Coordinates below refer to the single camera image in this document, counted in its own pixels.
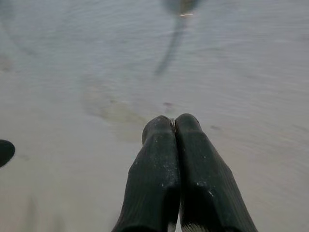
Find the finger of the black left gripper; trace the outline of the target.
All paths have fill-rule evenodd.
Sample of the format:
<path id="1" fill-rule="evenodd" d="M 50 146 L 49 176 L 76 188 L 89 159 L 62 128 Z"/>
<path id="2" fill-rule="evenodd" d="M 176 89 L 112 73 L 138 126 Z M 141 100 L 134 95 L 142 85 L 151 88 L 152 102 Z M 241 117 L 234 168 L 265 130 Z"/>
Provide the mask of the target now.
<path id="1" fill-rule="evenodd" d="M 15 146 L 7 140 L 0 140 L 0 167 L 5 166 L 14 156 Z"/>

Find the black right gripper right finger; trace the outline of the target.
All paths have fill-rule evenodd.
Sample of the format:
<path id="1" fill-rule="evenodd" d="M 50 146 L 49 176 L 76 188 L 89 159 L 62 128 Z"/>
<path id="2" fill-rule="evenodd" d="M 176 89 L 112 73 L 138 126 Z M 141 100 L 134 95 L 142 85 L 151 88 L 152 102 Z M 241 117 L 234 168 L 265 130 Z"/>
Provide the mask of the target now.
<path id="1" fill-rule="evenodd" d="M 233 173 L 191 114 L 176 118 L 184 232 L 255 232 Z"/>

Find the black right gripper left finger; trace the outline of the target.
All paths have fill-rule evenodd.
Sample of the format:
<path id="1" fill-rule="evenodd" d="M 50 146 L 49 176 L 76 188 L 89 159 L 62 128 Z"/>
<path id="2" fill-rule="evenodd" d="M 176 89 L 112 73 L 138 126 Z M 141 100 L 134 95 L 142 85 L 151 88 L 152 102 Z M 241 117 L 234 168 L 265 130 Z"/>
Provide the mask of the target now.
<path id="1" fill-rule="evenodd" d="M 142 133 L 114 232 L 173 232 L 180 208 L 180 171 L 171 120 L 158 116 Z"/>

